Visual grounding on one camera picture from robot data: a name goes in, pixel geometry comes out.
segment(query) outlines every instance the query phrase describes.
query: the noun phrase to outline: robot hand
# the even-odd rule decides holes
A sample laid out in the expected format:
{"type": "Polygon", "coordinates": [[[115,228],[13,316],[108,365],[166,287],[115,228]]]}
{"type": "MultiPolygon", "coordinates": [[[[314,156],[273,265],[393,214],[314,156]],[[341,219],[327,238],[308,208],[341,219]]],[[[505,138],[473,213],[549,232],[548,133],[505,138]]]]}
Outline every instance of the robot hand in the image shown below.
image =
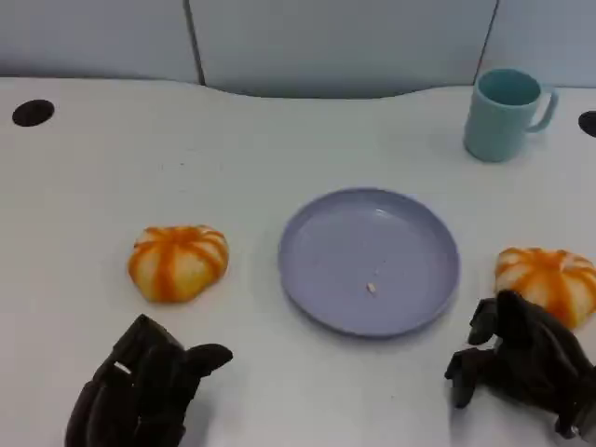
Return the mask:
{"type": "Polygon", "coordinates": [[[515,291],[482,300],[470,322],[468,342],[480,345],[493,334],[495,348],[456,352],[445,373],[453,381],[453,404],[466,407],[476,385],[559,416],[565,438],[594,436],[596,372],[575,336],[551,314],[515,291]]]}
{"type": "Polygon", "coordinates": [[[201,378],[231,359],[220,345],[184,350],[164,328],[139,316],[83,387],[65,447],[176,447],[201,378]]]}

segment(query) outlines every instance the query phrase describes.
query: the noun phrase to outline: toy pumpkin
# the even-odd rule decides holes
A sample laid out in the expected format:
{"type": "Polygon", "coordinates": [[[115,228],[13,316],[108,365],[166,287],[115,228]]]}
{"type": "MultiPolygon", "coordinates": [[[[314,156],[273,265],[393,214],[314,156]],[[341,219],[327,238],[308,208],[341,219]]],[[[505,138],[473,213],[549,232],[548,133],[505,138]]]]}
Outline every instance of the toy pumpkin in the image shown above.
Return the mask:
{"type": "Polygon", "coordinates": [[[568,328],[582,324],[596,308],[596,269],[565,250],[507,249],[496,263],[496,291],[517,291],[568,328]]]}
{"type": "Polygon", "coordinates": [[[213,228],[149,227],[134,244],[129,274],[147,300],[181,303],[221,278],[227,263],[227,242],[213,228]]]}

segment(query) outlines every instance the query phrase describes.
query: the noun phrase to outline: white table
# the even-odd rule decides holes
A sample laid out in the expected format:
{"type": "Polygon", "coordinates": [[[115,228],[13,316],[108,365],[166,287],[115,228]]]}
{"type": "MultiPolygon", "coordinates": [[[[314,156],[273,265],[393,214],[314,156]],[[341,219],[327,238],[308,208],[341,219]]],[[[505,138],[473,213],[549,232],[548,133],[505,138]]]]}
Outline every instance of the white table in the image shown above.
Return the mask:
{"type": "MultiPolygon", "coordinates": [[[[203,382],[183,447],[556,443],[551,418],[485,391],[467,412],[450,411],[442,375],[501,250],[596,260],[596,140],[576,123],[596,90],[561,94],[551,127],[522,156],[490,165],[462,148],[470,88],[264,100],[169,82],[0,80],[0,442],[61,446],[81,386],[146,313],[186,345],[235,353],[203,382]],[[13,125],[13,109],[36,98],[55,103],[54,117],[13,125]],[[343,337],[283,296],[284,223],[348,186],[411,195],[453,231],[457,300],[424,331],[343,337]],[[147,304],[126,272],[135,237],[189,223],[226,234],[226,276],[189,305],[147,304]]],[[[596,359],[596,320],[578,336],[596,359]]]]}

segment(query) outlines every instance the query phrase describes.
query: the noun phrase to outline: cup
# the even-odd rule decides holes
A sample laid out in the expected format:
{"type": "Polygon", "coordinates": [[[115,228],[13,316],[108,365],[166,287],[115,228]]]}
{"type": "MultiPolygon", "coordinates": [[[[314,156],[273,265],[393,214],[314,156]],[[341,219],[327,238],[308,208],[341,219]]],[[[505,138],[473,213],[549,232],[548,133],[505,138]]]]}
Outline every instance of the cup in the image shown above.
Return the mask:
{"type": "Polygon", "coordinates": [[[559,96],[552,90],[542,119],[530,126],[543,89],[529,74],[504,68],[484,73],[474,85],[464,145],[482,161],[506,161],[523,148],[525,134],[545,129],[559,96]]]}

